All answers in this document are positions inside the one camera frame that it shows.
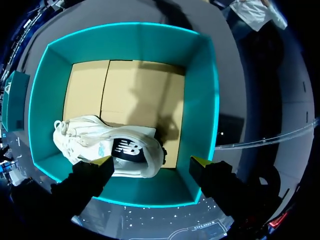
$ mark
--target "sneaker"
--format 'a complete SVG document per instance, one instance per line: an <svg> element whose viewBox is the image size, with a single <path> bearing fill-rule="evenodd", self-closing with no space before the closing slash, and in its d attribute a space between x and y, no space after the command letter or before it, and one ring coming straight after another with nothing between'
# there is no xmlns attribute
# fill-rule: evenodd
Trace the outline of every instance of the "sneaker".
<svg viewBox="0 0 320 240"><path fill-rule="evenodd" d="M164 163L154 128L111 127L92 115L55 121L54 128L55 145L73 165L112 155L113 177L152 178Z"/></svg>

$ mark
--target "teal box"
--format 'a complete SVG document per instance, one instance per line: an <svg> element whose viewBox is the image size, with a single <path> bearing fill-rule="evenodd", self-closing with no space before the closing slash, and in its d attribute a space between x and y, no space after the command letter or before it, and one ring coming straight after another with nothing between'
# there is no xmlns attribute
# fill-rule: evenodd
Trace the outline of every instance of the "teal box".
<svg viewBox="0 0 320 240"><path fill-rule="evenodd" d="M72 65L98 60L140 60L186 68L176 169L153 178L112 177L99 200L150 208L193 205L200 187L189 174L190 156L213 159L219 114L219 82L211 39L157 23L123 22L87 28L51 42L38 66L30 97L29 142L34 165L61 182L72 164L53 142L62 120Z"/></svg>
<svg viewBox="0 0 320 240"><path fill-rule="evenodd" d="M29 78L29 75L13 71L5 82L1 122L8 133L24 130L25 100Z"/></svg>

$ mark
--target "white cloth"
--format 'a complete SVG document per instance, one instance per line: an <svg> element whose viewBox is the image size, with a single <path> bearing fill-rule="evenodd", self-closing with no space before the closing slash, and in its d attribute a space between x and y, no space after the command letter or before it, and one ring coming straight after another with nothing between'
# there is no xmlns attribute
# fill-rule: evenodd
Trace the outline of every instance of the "white cloth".
<svg viewBox="0 0 320 240"><path fill-rule="evenodd" d="M230 8L256 32L270 20L273 20L274 24L283 30L288 26L287 21L272 3L266 7L260 0L235 0L230 4Z"/></svg>
<svg viewBox="0 0 320 240"><path fill-rule="evenodd" d="M115 139L124 139L116 151L135 155L142 150L146 162L131 162L114 157L113 177L152 178L164 162L165 153L160 143L143 131L134 130L143 127L111 127L98 117L87 115L67 121L57 120L54 128L54 144L73 165L79 161L90 162L111 155Z"/></svg>

